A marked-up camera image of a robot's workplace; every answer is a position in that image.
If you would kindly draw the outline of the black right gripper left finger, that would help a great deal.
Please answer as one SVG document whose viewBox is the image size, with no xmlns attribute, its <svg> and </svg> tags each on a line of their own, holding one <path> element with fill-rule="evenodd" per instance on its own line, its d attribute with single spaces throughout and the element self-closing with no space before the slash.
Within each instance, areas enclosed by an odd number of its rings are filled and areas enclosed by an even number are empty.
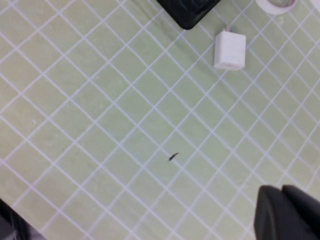
<svg viewBox="0 0 320 240">
<path fill-rule="evenodd" d="M 272 185 L 258 190 L 253 227 L 257 240 L 315 239 L 282 189 Z"/>
</svg>

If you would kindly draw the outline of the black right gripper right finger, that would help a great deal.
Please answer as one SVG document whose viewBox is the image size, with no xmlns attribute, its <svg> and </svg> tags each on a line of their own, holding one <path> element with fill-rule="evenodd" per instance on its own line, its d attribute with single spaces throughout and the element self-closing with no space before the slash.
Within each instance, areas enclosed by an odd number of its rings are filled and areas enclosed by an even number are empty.
<svg viewBox="0 0 320 240">
<path fill-rule="evenodd" d="M 283 185 L 282 192 L 312 233 L 320 239 L 320 201 L 294 185 Z"/>
</svg>

